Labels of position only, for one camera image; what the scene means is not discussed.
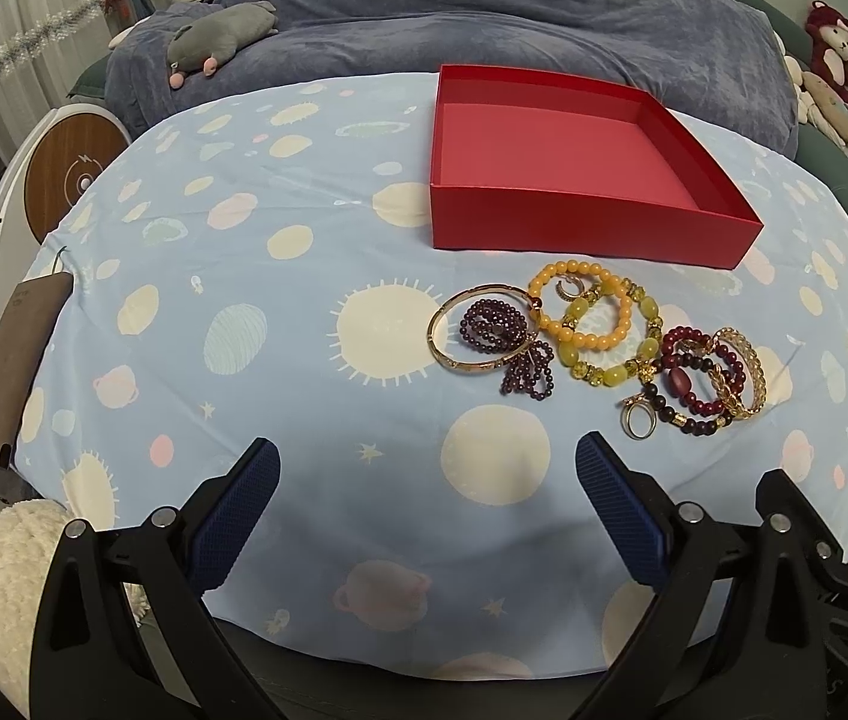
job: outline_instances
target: light blue bedsheet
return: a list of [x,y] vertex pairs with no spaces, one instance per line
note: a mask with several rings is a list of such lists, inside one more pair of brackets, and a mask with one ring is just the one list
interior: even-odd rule
[[[784,466],[848,549],[848,219],[830,191],[681,117],[765,230],[734,272],[608,266],[646,286],[666,326],[747,334],[771,393],[760,418],[715,437],[662,425],[634,442],[617,406],[632,384],[593,389],[557,365],[538,403],[428,353],[442,299],[526,285],[555,260],[432,249],[436,83],[269,89],[133,143],[32,268],[49,272],[66,245],[77,281],[23,420],[27,479],[97,528],[130,526],[267,437],[281,483],[211,612],[303,652],[450,678],[576,674],[620,649],[646,593],[576,483],[589,430],[731,520],[755,521],[757,481]],[[585,331],[611,316],[596,308]]]

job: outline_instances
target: curtain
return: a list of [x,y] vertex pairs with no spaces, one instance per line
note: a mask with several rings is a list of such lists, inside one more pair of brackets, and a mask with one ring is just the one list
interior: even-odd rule
[[104,56],[111,31],[100,0],[0,0],[0,156],[20,143]]

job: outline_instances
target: open red box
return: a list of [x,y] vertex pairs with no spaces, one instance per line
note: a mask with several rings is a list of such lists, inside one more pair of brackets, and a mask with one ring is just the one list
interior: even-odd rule
[[550,251],[736,268],[763,228],[651,95],[568,74],[440,70],[435,248]]

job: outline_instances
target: gold ring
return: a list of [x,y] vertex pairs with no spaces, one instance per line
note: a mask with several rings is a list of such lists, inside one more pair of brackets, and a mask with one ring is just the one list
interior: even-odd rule
[[[643,412],[651,418],[651,427],[649,427],[648,432],[643,435],[635,433],[632,425],[630,425],[630,415],[634,409],[643,410]],[[624,410],[621,412],[621,427],[624,428],[624,432],[627,433],[627,437],[635,440],[635,442],[643,442],[643,440],[651,437],[651,434],[654,432],[654,428],[657,427],[657,412],[653,410],[648,401],[643,399],[643,395],[630,397],[624,401]]]
[[[445,317],[452,308],[459,303],[463,303],[464,300],[476,298],[478,295],[511,295],[514,298],[524,300],[531,309],[531,328],[533,331],[528,332],[528,336],[524,339],[524,342],[521,343],[521,346],[507,352],[507,354],[504,354],[501,357],[497,357],[494,360],[484,360],[483,362],[461,362],[460,360],[448,357],[444,354],[444,352],[437,348],[437,344],[434,343],[434,330],[435,327],[437,327],[437,322],[440,322],[440,319]],[[431,321],[427,326],[427,347],[430,349],[434,359],[437,360],[437,362],[440,362],[440,365],[443,365],[450,370],[462,370],[467,373],[479,370],[495,370],[495,368],[502,367],[502,365],[507,365],[507,363],[515,357],[520,357],[528,349],[530,349],[534,341],[537,340],[537,334],[540,332],[540,325],[537,321],[540,319],[542,306],[543,302],[540,298],[532,298],[531,295],[528,295],[524,290],[507,284],[482,284],[480,287],[472,287],[469,290],[464,290],[461,293],[451,296],[451,298],[445,300],[444,305],[442,305],[440,309],[437,309],[437,312],[431,317]]]
[[[578,287],[578,293],[576,295],[572,295],[565,290],[564,285],[561,284],[561,281],[570,281],[572,284],[575,284]],[[557,290],[557,296],[561,300],[566,300],[568,303],[573,303],[575,300],[581,297],[585,292],[587,292],[587,288],[584,286],[584,279],[581,276],[574,274],[560,274],[557,279],[557,285],[555,285],[555,290]]]

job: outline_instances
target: screw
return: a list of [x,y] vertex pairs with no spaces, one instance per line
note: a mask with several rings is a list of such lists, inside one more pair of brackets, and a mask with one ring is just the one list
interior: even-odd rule
[[682,503],[677,507],[677,514],[684,522],[700,522],[704,519],[704,509],[696,503]]
[[769,522],[771,522],[771,528],[777,533],[790,531],[790,519],[787,518],[787,514],[771,514]]
[[72,519],[64,528],[64,534],[67,538],[77,538],[82,536],[87,530],[87,523],[82,519]]
[[167,528],[173,525],[176,519],[178,519],[178,513],[170,506],[165,506],[151,515],[151,524],[157,528]]

